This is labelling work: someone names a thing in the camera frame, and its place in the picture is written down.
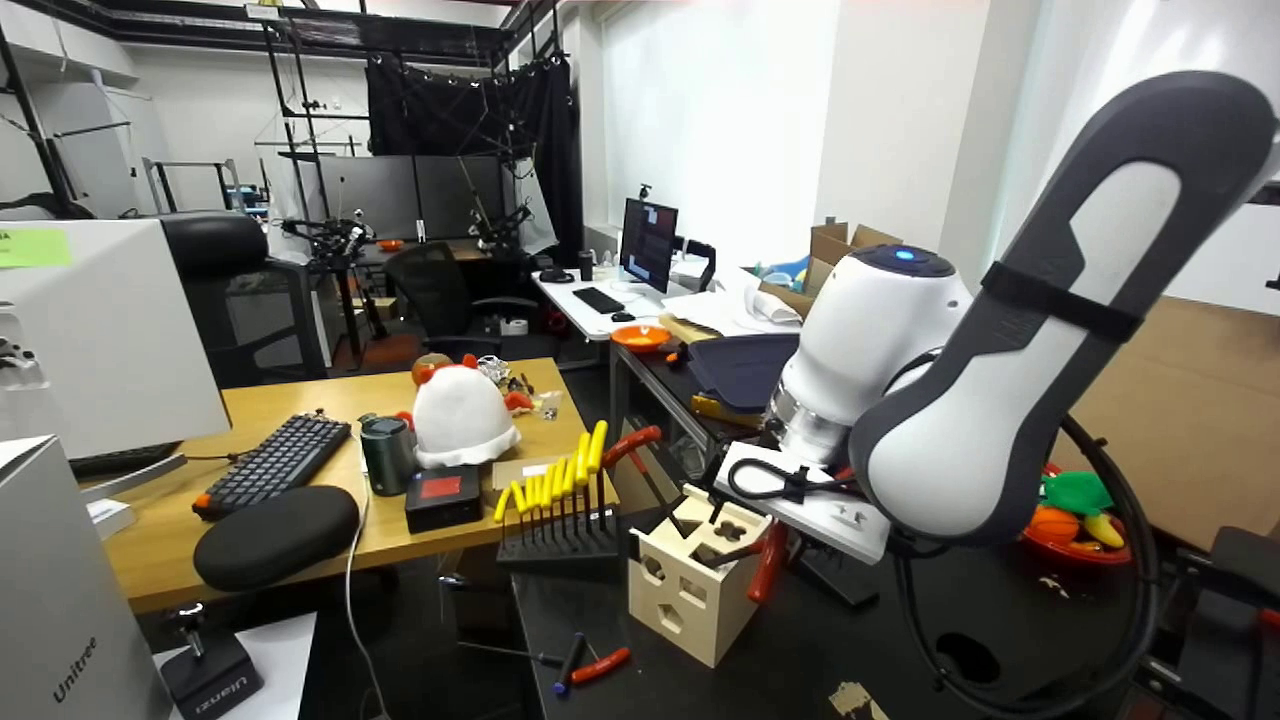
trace cable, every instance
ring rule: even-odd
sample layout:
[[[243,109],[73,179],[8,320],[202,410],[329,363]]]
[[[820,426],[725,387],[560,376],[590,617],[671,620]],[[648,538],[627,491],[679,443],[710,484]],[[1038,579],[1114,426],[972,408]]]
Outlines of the cable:
[[[746,489],[746,484],[737,479],[737,472],[746,472],[746,469],[759,469],[766,475],[777,475],[777,479],[780,479],[780,489],[773,489],[773,491],[751,491],[751,489]],[[746,461],[737,461],[737,464],[725,472],[725,484],[730,484],[737,497],[746,497],[746,498],[773,498],[773,497],[783,497],[783,498],[793,498],[793,505],[803,505],[803,497],[807,497],[807,491],[816,491],[816,489],[825,489],[825,491],[840,491],[840,484],[820,479],[820,475],[807,475],[807,469],[803,469],[803,464],[789,472],[789,469],[767,464],[767,461],[759,461],[759,456],[746,456]]]
[[[918,574],[911,574],[911,555],[907,553],[891,553],[891,566],[898,566],[898,588],[899,588],[899,605],[907,610],[918,647],[924,657],[924,662],[937,672],[937,682],[949,688],[951,695],[959,695],[967,707],[986,712],[986,714],[1018,714],[1018,720],[1047,720],[1047,714],[1067,714],[1090,707],[1092,698],[1116,691],[1125,679],[1137,677],[1137,669],[1143,662],[1156,624],[1161,624],[1161,594],[1156,594],[1156,579],[1161,579],[1161,560],[1156,560],[1156,538],[1153,538],[1153,522],[1131,491],[1131,484],[1125,479],[1125,472],[1114,464],[1114,456],[1104,453],[1100,438],[1092,438],[1073,416],[1059,421],[1059,426],[1073,434],[1073,443],[1090,456],[1090,464],[1100,472],[1100,479],[1107,484],[1107,491],[1121,497],[1125,509],[1125,527],[1131,535],[1131,582],[1137,582],[1137,605],[1127,610],[1127,633],[1116,644],[1116,659],[1107,672],[1077,672],[1063,677],[1056,682],[1082,682],[1082,691],[1063,695],[1063,698],[1045,698],[1045,704],[1019,704],[1010,695],[987,695],[972,682],[965,682],[959,677],[951,677],[924,633],[921,620],[921,601],[918,601]]]
[[[351,547],[350,547],[345,610],[350,610],[351,644],[356,644],[356,651],[361,651],[361,659],[364,659],[364,672],[370,672],[370,682],[374,682],[374,695],[376,695],[376,712],[379,712],[379,720],[388,720],[391,712],[388,712],[383,679],[379,679],[376,669],[374,669],[374,657],[370,657],[364,636],[361,636],[361,626],[356,626],[356,601],[351,601],[351,572],[356,572],[356,547],[361,547],[361,538],[364,538],[364,522],[370,522],[370,498],[361,505],[361,522],[356,522],[356,535],[351,535]]]

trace yellow object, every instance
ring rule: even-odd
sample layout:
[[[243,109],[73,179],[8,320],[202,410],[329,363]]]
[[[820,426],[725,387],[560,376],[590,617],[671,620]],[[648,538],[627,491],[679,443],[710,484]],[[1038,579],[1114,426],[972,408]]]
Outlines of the yellow object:
[[[572,453],[572,479],[585,479],[590,475],[590,453],[593,453],[593,434],[577,434],[577,453]]]
[[[593,456],[590,456],[593,475],[600,472],[606,443],[607,443],[607,421],[598,421],[598,426],[593,426]]]
[[[572,472],[560,472],[560,479],[556,479],[556,497],[567,497],[567,491],[572,491],[572,484],[577,484],[577,475],[572,475]]]
[[[509,515],[509,505],[512,505],[512,489],[506,489],[506,491],[497,497],[491,519],[506,519],[506,515]]]
[[[1092,538],[1100,538],[1104,547],[1125,547],[1125,535],[1116,531],[1116,522],[1114,522],[1107,510],[1086,515],[1086,531],[1090,531]]]
[[[553,484],[556,472],[532,479],[532,509],[550,509],[550,484]]]
[[[529,510],[529,479],[512,484],[512,497],[517,497],[517,510]]]
[[[545,479],[545,505],[550,509],[560,498],[560,484],[566,484],[566,461]]]

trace office chair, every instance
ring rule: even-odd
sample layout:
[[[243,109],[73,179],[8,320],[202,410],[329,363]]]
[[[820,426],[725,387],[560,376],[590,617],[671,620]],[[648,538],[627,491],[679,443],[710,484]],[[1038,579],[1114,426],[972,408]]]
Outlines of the office chair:
[[[329,376],[306,271],[269,264],[251,216],[159,218],[222,387]]]
[[[550,335],[538,332],[542,303],[529,295],[467,295],[464,271],[448,245],[418,245],[388,258],[388,281],[405,299],[405,317],[426,332],[429,353],[464,356],[550,356]],[[523,320],[523,335],[506,335],[509,320]]]

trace wooden desk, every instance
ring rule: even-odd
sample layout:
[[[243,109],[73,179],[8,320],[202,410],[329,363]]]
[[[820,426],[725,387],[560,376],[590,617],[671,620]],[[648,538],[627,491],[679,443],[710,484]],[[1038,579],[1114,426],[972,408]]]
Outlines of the wooden desk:
[[[517,358],[542,393],[560,393],[556,421],[521,416],[521,448],[512,456],[545,461],[577,448],[585,421],[566,387],[566,376],[553,358]],[[331,421],[356,422],[364,410],[405,410],[412,408],[409,371],[388,376],[350,376],[350,379],[312,379],[312,385],[266,385],[266,387],[232,387],[226,393],[232,410],[232,432],[213,438],[185,443],[185,456],[226,456],[258,448],[271,426],[281,426],[292,410],[315,410]],[[193,510],[193,497],[226,475],[222,461],[188,461],[185,469],[123,491],[138,519],[122,535],[110,538],[110,560],[116,566],[122,591],[138,610],[158,610],[173,605],[188,605],[213,594],[193,566],[197,538],[206,535],[206,519]],[[445,555],[478,543],[497,543],[502,522],[478,519],[439,531],[409,531],[405,527],[405,497],[374,497],[364,479],[361,438],[351,438],[325,464],[315,484],[342,484],[356,497],[356,505],[374,498],[370,527],[356,553],[356,566],[405,565],[418,555]],[[331,555],[295,579],[336,574],[345,555]]]

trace black cable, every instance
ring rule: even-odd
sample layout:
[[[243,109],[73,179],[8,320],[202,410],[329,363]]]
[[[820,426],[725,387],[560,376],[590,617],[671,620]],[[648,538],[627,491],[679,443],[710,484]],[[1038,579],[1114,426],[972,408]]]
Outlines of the black cable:
[[[1063,695],[1063,698],[1045,698],[1045,704],[1019,704],[1010,695],[994,695],[972,688],[967,679],[959,679],[951,669],[939,662],[939,657],[927,644],[924,620],[921,620],[921,601],[918,601],[918,574],[911,574],[911,555],[907,553],[891,553],[891,566],[898,566],[898,591],[899,605],[907,610],[918,647],[924,657],[924,662],[933,669],[937,682],[949,688],[951,695],[959,695],[967,707],[986,712],[986,714],[1018,714],[1018,720],[1042,720],[1042,714],[1067,714],[1090,707],[1092,698],[1116,691],[1125,679],[1131,679],[1153,647],[1156,624],[1161,624],[1161,560],[1156,560],[1156,538],[1153,538],[1153,522],[1131,491],[1131,484],[1125,479],[1125,472],[1114,464],[1114,456],[1104,453],[1100,438],[1092,438],[1073,416],[1059,421],[1059,426],[1073,434],[1073,443],[1090,456],[1090,464],[1100,472],[1100,479],[1107,484],[1107,491],[1121,498],[1125,510],[1125,527],[1131,538],[1131,582],[1137,582],[1137,601],[1127,610],[1127,633],[1116,644],[1116,659],[1107,672],[1082,672],[1082,677],[1063,677],[1086,682],[1086,691]]]
[[[737,479],[737,472],[746,472],[746,469],[759,469],[759,472],[777,475],[780,489],[777,489],[777,491],[750,491],[750,489]],[[730,484],[737,497],[746,497],[746,498],[783,497],[783,498],[793,498],[793,505],[803,505],[803,491],[813,489],[803,464],[799,464],[795,472],[789,472],[789,469],[777,469],[777,464],[767,464],[767,461],[759,461],[759,456],[737,461],[737,464],[725,472],[725,484]]]

